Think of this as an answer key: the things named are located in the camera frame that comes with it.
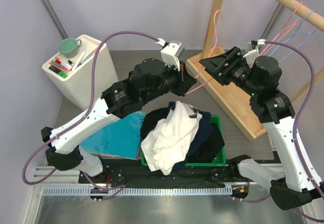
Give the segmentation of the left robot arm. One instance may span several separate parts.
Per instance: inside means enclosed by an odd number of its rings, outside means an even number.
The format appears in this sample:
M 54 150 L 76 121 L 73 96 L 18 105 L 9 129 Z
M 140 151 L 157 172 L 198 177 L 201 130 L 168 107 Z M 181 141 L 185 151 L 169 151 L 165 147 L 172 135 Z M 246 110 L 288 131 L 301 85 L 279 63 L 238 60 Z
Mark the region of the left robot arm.
M 42 138 L 50 140 L 47 162 L 59 171 L 76 169 L 97 183 L 104 182 L 108 171 L 103 159 L 86 152 L 80 143 L 101 128 L 140 111 L 160 96 L 169 92 L 184 96 L 196 82 L 184 62 L 176 69 L 154 58 L 145 59 L 129 72 L 128 78 L 102 92 L 85 112 L 61 127 L 41 130 Z

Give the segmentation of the green capped marker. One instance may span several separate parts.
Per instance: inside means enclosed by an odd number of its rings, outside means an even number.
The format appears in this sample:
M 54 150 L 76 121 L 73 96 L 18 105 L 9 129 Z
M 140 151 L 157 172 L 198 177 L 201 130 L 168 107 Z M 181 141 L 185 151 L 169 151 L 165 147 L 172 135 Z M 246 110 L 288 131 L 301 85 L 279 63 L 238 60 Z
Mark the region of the green capped marker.
M 62 78 L 67 78 L 67 74 L 62 71 L 59 72 L 58 75 L 61 76 Z

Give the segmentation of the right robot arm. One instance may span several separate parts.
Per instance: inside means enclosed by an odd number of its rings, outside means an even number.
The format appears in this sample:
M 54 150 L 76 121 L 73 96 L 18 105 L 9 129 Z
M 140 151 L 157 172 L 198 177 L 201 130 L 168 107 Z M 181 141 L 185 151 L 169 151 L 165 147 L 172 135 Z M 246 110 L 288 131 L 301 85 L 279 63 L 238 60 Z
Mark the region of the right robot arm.
M 270 56 L 258 56 L 253 65 L 249 54 L 238 47 L 200 61 L 205 71 L 221 85 L 235 84 L 250 96 L 253 113 L 275 145 L 283 173 L 273 171 L 241 155 L 230 160 L 229 176 L 235 181 L 247 178 L 269 191 L 282 210 L 301 207 L 323 197 L 323 180 L 314 169 L 298 131 L 301 114 L 278 89 L 282 70 Z

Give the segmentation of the blue folder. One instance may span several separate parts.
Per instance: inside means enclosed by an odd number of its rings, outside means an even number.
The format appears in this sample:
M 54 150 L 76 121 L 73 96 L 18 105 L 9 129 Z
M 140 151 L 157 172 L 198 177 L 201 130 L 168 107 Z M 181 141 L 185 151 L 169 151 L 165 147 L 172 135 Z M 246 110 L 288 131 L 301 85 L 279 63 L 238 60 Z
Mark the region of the blue folder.
M 135 160 L 140 147 L 140 129 L 146 114 L 136 112 L 109 124 L 81 142 L 80 146 L 96 155 Z

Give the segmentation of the red marker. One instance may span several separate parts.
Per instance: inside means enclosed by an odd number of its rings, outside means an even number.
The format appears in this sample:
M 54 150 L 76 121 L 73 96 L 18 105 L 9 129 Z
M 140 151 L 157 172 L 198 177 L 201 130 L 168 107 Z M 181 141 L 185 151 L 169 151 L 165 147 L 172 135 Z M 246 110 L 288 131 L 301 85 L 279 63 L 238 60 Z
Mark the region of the red marker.
M 58 64 L 60 64 L 60 65 L 62 65 L 62 66 L 64 66 L 64 67 L 66 67 L 69 70 L 72 69 L 72 66 L 70 64 L 67 64 L 67 63 L 63 62 L 63 61 L 61 61 L 58 58 L 55 59 L 55 62 L 58 63 Z

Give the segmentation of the green ceramic cup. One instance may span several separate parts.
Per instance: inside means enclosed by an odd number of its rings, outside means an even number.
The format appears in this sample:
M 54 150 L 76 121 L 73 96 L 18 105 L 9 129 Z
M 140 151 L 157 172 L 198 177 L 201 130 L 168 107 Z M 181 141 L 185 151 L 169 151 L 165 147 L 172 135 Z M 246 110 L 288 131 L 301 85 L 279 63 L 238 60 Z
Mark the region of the green ceramic cup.
M 64 57 L 72 58 L 78 54 L 81 45 L 81 39 L 67 38 L 58 44 L 57 49 Z

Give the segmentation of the green plastic tray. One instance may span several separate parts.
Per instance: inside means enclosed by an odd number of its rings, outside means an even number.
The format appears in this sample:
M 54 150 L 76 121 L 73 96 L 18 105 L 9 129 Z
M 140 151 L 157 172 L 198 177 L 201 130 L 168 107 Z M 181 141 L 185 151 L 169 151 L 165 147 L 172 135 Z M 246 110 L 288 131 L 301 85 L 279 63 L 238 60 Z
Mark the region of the green plastic tray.
M 214 158 L 212 163 L 187 163 L 187 164 L 193 164 L 193 165 L 206 165 L 206 166 L 223 166 L 225 164 L 225 157 L 224 157 L 224 151 L 223 148 L 221 151 L 217 154 L 217 156 Z

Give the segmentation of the pink hanger of navy shirt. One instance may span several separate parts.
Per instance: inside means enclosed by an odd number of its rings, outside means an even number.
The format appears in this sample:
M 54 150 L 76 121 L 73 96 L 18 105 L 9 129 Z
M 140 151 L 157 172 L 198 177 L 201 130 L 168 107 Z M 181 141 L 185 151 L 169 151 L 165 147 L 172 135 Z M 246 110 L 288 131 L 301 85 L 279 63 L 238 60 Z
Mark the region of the pink hanger of navy shirt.
M 300 19 L 297 19 L 295 22 L 293 22 L 292 24 L 288 25 L 289 21 L 292 19 L 292 17 L 295 15 L 295 13 L 298 11 L 298 9 L 303 5 L 303 3 L 299 3 L 299 5 L 296 7 L 296 9 L 294 10 L 294 12 L 290 15 L 289 19 L 285 22 L 284 26 L 282 27 L 281 31 L 272 39 L 272 41 L 277 41 L 277 42 L 280 42 L 280 40 L 282 40 L 296 25 L 299 25 L 300 23 Z M 285 42 L 288 42 L 290 39 L 292 39 L 294 36 L 297 36 L 297 33 L 296 34 L 292 34 L 286 41 L 284 41 L 283 43 Z M 305 39 L 303 42 L 301 42 L 297 48 L 299 48 L 300 46 L 302 46 L 304 43 L 307 42 L 308 39 Z M 264 50 L 260 53 L 260 56 L 262 55 L 266 55 L 271 49 L 272 47 L 274 46 L 274 44 L 271 45 L 271 47 L 269 48 L 270 44 L 268 44 Z M 279 61 L 282 62 L 284 61 L 287 57 L 289 57 L 290 55 L 292 54 L 292 52 L 290 52 L 289 54 L 287 54 L 283 59 L 281 59 Z

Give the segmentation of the white t-shirt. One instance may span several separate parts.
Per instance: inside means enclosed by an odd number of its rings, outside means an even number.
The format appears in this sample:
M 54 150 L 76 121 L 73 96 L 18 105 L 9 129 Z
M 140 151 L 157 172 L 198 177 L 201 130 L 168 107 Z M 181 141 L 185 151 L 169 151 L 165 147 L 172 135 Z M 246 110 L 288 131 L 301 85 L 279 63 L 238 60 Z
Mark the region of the white t-shirt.
M 176 163 L 185 160 L 202 117 L 196 107 L 175 102 L 167 117 L 159 120 L 141 142 L 151 172 L 160 170 L 163 175 L 169 175 Z

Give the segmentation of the orange tipped white pen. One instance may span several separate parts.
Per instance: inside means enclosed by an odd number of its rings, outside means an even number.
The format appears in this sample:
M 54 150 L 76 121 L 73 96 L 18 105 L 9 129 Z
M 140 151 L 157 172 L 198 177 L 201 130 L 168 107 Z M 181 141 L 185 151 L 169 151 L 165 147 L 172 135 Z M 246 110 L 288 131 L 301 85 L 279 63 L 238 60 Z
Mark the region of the orange tipped white pen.
M 91 53 L 89 53 L 83 60 L 82 60 L 82 63 L 86 62 L 88 59 L 90 59 L 92 56 L 95 55 L 97 51 L 97 48 L 95 48 Z

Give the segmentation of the wooden clothes rack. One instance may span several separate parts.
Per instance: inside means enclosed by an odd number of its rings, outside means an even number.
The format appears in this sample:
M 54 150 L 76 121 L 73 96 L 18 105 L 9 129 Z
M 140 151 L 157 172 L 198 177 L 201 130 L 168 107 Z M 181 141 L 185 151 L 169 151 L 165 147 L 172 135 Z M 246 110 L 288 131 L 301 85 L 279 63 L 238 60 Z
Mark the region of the wooden clothes rack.
M 297 0 L 276 1 L 285 8 L 296 11 L 298 16 L 305 18 L 308 23 L 323 31 L 323 16 L 310 13 L 311 10 Z M 217 24 L 214 18 L 218 17 L 215 12 L 222 7 L 222 3 L 223 0 L 213 0 L 203 50 L 201 53 L 187 59 L 186 65 L 191 72 L 197 73 L 197 79 L 202 83 L 200 87 L 204 87 L 208 91 L 244 136 L 249 141 L 253 141 L 263 135 L 266 130 L 250 109 L 248 94 L 241 91 L 234 84 L 222 87 L 215 80 L 211 80 L 212 77 L 202 71 L 202 66 L 199 64 L 200 59 L 205 58 L 208 55 L 209 48 L 211 48 L 213 41 L 212 29 Z

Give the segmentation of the black flower print t-shirt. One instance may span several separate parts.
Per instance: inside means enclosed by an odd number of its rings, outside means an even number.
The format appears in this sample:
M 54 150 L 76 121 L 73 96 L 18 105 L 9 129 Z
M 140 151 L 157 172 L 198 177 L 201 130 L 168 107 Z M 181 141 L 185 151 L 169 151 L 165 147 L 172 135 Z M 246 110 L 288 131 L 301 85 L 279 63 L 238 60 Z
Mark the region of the black flower print t-shirt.
M 152 131 L 159 120 L 165 119 L 170 111 L 169 107 L 164 107 L 151 111 L 146 115 L 141 129 L 140 137 L 144 139 Z M 187 163 L 212 163 L 217 154 L 225 146 L 218 120 L 212 117 L 210 112 L 198 111 L 202 115 L 199 128 L 192 141 L 185 160 L 174 165 L 175 169 L 180 169 Z

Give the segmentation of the white square bin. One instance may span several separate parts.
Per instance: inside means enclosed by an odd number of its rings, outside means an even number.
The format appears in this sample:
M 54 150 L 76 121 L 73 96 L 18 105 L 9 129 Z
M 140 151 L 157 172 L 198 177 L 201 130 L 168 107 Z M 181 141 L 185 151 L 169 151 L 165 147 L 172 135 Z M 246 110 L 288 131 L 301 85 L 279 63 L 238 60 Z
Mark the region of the white square bin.
M 62 78 L 56 72 L 50 70 L 50 66 L 58 65 L 55 62 L 56 58 L 68 63 L 67 59 L 59 52 L 46 61 L 42 65 L 42 69 L 70 102 L 81 110 L 85 110 L 89 107 L 91 100 L 91 73 L 95 55 L 84 63 L 82 63 L 82 60 L 97 48 L 101 41 L 86 34 L 80 35 L 78 39 L 81 39 L 82 45 L 79 48 L 78 54 L 70 58 L 72 63 L 78 63 L 78 67 L 74 71 L 67 71 L 64 68 L 63 72 L 67 74 L 67 78 Z M 95 99 L 100 97 L 104 90 L 117 81 L 118 77 L 109 49 L 107 45 L 103 45 L 96 60 Z

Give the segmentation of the pink hanger of white shirt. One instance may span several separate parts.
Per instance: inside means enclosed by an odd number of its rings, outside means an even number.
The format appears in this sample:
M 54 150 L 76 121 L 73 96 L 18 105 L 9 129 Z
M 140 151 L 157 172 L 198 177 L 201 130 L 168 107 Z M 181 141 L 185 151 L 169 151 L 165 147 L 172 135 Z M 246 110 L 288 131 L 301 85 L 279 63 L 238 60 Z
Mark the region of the pink hanger of white shirt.
M 217 21 L 218 21 L 218 15 L 221 15 L 221 19 L 222 21 L 224 20 L 223 18 L 223 14 L 222 14 L 222 11 L 221 10 L 217 10 L 215 13 L 214 13 L 214 17 L 213 17 L 213 24 L 214 24 L 214 39 L 215 39 L 215 43 L 214 43 L 214 46 L 211 48 L 210 50 L 210 53 L 208 55 L 208 58 L 211 57 L 213 51 L 215 50 L 215 48 L 219 45 L 219 46 L 224 46 L 224 47 L 228 47 L 228 45 L 223 45 L 223 44 L 220 44 L 218 42 L 218 37 L 217 37 Z M 200 89 L 203 85 L 205 85 L 206 83 L 208 83 L 209 81 L 211 80 L 208 80 L 207 82 L 204 82 L 203 84 L 201 84 L 200 86 L 197 86 L 196 88 L 194 89 L 191 89 L 189 90 L 185 95 L 188 95 L 190 93 L 193 93 L 194 91 Z

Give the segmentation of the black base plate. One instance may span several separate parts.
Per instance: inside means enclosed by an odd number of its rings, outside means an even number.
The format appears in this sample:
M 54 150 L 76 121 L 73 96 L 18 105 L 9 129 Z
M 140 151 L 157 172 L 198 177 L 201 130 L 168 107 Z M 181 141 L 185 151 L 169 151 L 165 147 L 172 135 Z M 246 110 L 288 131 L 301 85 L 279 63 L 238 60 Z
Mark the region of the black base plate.
M 134 189 L 206 189 L 222 188 L 226 183 L 244 181 L 230 175 L 228 167 L 183 167 L 170 175 L 151 172 L 141 161 L 104 159 L 106 170 L 91 180 L 96 184 L 125 185 Z

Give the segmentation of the navy blue t-shirt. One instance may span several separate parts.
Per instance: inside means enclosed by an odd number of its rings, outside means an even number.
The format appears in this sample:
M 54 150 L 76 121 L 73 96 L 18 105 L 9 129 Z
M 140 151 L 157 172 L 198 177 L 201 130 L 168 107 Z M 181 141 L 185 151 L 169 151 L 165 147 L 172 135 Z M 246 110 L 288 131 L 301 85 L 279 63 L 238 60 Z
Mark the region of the navy blue t-shirt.
M 219 128 L 214 124 L 210 124 L 211 114 L 209 112 L 201 110 L 198 110 L 198 112 L 202 115 L 199 121 L 198 131 L 190 144 L 185 159 L 175 163 L 172 169 L 173 171 L 180 170 L 187 162 L 211 163 L 219 151 L 217 144 L 213 143 L 219 135 Z

